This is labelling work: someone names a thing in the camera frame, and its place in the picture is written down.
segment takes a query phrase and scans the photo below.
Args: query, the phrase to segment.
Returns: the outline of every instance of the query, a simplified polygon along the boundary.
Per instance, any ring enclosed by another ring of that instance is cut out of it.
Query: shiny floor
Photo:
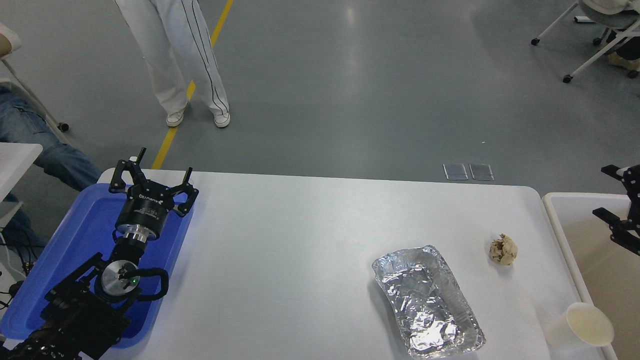
[[[484,183],[622,193],[599,170],[640,163],[640,79],[601,59],[562,82],[595,52],[594,24],[529,44],[570,2],[236,0],[214,49],[231,124],[194,99],[162,168],[447,181],[442,163],[487,163]],[[209,29],[224,5],[201,2]],[[164,114],[112,1],[3,0],[0,21],[73,145],[103,170],[145,146],[151,166]],[[35,167],[15,193],[47,237],[76,196]]]

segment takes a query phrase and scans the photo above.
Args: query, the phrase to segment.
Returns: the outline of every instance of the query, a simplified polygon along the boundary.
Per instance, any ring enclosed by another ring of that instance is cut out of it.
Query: aluminum foil tray
[[[371,265],[414,359],[474,351],[484,334],[449,265],[433,246],[403,249]]]

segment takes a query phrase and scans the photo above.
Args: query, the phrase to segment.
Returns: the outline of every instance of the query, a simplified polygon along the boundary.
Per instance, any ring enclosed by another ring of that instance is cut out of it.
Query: white sneaker
[[[216,123],[216,126],[218,127],[226,127],[227,125],[229,125],[229,122],[231,121],[231,116],[229,115],[229,113],[213,115],[213,121]]]
[[[180,125],[180,123],[182,122],[182,119],[184,119],[184,110],[186,108],[180,110],[180,111],[176,111],[175,113],[169,114],[166,117],[166,125],[168,127],[176,127],[178,125]]]

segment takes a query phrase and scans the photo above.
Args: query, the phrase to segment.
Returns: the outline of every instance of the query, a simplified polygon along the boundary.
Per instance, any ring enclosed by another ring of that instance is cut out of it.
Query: blue tray
[[[3,316],[0,332],[7,338],[26,339],[44,323],[40,318],[40,312],[48,304],[44,295],[71,271],[96,252],[101,252],[103,259],[109,257],[114,246],[111,233],[126,195],[109,193],[108,187],[108,184],[91,185],[78,195]],[[176,198],[177,202],[185,200],[184,194]],[[171,277],[191,214],[193,208],[184,218],[169,213],[160,238],[147,245],[140,260],[141,268],[164,268]],[[143,277],[140,286],[142,294],[157,293],[159,278]],[[142,340],[156,320],[161,301],[136,302],[131,306],[125,314],[131,324],[114,347],[130,347]]]

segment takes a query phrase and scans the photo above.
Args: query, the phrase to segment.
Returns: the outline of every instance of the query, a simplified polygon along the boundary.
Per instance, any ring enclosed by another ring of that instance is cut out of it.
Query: person's leg
[[[214,115],[228,115],[207,23],[196,0],[155,0],[174,53],[184,59],[196,91]]]
[[[34,164],[77,191],[100,177],[100,170],[87,155],[61,143],[29,104],[11,93],[0,98],[0,141],[39,143],[43,150]]]
[[[18,202],[18,199],[9,193],[4,201]],[[2,229],[3,238],[12,250],[18,252],[25,261],[29,259],[35,261],[35,256],[40,256],[47,242],[36,235],[31,229],[29,217],[21,209],[13,216],[13,218]]]
[[[182,73],[160,16],[150,0],[116,0],[140,51],[147,62],[154,93],[168,115],[188,103]]]

